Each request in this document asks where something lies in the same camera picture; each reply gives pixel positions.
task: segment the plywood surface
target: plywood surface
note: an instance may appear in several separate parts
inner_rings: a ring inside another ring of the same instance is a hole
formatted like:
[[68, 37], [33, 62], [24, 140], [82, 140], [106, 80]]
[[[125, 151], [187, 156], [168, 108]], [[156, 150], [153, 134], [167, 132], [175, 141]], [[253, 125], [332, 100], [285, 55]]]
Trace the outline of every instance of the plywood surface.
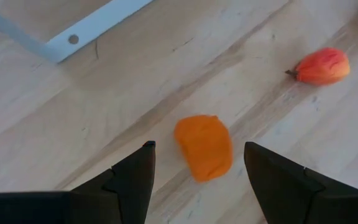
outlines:
[[[343, 82], [284, 73], [322, 46], [348, 54]], [[205, 184], [172, 134], [201, 113], [221, 118], [235, 152]], [[155, 0], [60, 65], [0, 34], [0, 191], [72, 189], [149, 139], [147, 223], [263, 223], [246, 141], [358, 187], [358, 1]]]

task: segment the orange object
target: orange object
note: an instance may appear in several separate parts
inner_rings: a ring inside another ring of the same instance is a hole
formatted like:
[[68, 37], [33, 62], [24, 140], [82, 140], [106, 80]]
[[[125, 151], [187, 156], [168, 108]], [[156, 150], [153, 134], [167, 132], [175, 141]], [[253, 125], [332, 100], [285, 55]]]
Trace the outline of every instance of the orange object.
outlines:
[[229, 131], [217, 116], [198, 115], [180, 120], [175, 139], [193, 177], [204, 182], [225, 174], [233, 163]]
[[306, 56], [295, 71], [298, 81], [328, 85], [345, 78], [350, 73], [350, 65], [344, 52], [327, 47]]

